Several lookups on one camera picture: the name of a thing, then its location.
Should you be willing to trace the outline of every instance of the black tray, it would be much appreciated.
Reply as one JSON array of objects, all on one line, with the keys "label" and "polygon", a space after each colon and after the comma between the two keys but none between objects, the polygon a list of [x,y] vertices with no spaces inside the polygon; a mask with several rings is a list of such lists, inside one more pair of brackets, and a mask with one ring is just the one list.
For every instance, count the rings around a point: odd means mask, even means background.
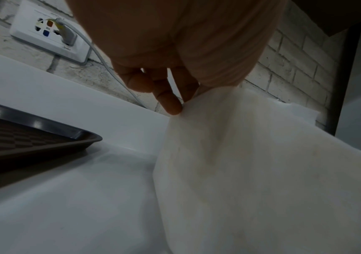
[{"label": "black tray", "polygon": [[17,168],[74,153],[102,137],[0,105],[0,168]]}]

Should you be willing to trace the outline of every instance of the white countertop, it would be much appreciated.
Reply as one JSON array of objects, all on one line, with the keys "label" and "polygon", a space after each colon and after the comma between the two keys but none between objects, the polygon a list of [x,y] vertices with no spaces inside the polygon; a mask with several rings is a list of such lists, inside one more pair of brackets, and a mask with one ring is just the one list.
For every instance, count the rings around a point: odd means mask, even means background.
[{"label": "white countertop", "polygon": [[166,116],[3,56],[0,104],[104,139],[0,188],[0,253],[170,253],[152,180]]}]

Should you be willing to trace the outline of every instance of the white cable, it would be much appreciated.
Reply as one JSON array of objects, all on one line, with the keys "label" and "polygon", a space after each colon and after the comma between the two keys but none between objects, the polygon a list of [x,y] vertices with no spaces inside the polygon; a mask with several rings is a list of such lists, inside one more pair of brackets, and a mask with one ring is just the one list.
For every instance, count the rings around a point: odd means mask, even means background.
[{"label": "white cable", "polygon": [[80,32],[77,28],[75,28],[72,24],[70,24],[69,22],[65,21],[62,18],[57,18],[55,20],[55,22],[59,23],[59,24],[63,24],[65,26],[67,26],[68,28],[70,28],[71,30],[73,30],[75,33],[77,33],[89,46],[90,48],[95,52],[95,54],[97,55],[97,57],[100,59],[101,63],[104,65],[105,69],[109,72],[109,74],[112,75],[112,77],[119,82],[119,84],[121,84],[135,99],[136,101],[140,104],[140,106],[142,106],[143,108],[147,108],[140,100],[139,98],[131,91],[127,88],[127,86],[125,86],[125,84],[123,84],[115,75],[115,73],[113,72],[113,70],[111,68],[109,68],[108,64],[105,62],[105,60],[102,58],[101,54],[98,52],[98,50],[95,48],[95,46],[90,42],[90,40],[82,33]]}]

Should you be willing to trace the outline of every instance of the electrical outlet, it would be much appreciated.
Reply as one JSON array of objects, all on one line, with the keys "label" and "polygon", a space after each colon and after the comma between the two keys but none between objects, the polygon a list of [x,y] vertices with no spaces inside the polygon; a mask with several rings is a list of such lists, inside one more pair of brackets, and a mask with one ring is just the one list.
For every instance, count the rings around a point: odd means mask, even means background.
[{"label": "electrical outlet", "polygon": [[[47,51],[58,54],[80,64],[85,64],[90,54],[90,46],[80,37],[73,46],[62,42],[59,30],[53,21],[61,17],[35,3],[23,0],[10,28],[10,34],[22,41],[41,47]],[[82,27],[68,21],[79,29],[88,39]]]}]

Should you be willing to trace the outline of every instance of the brick wall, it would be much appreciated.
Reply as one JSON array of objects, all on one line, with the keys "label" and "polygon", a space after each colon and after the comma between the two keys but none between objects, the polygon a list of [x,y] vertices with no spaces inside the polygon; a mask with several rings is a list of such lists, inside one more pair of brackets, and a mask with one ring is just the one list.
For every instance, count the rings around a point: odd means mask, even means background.
[{"label": "brick wall", "polygon": [[[33,0],[40,6],[73,20],[64,0]],[[21,0],[0,0],[0,54],[79,84],[134,103],[92,53],[84,66],[43,52],[9,35],[9,27]],[[326,36],[309,17],[290,2],[278,29],[241,87],[253,89],[287,103],[297,103],[321,112],[317,125],[325,128],[341,59],[346,31]],[[151,94],[138,94],[146,106],[165,113]]]}]

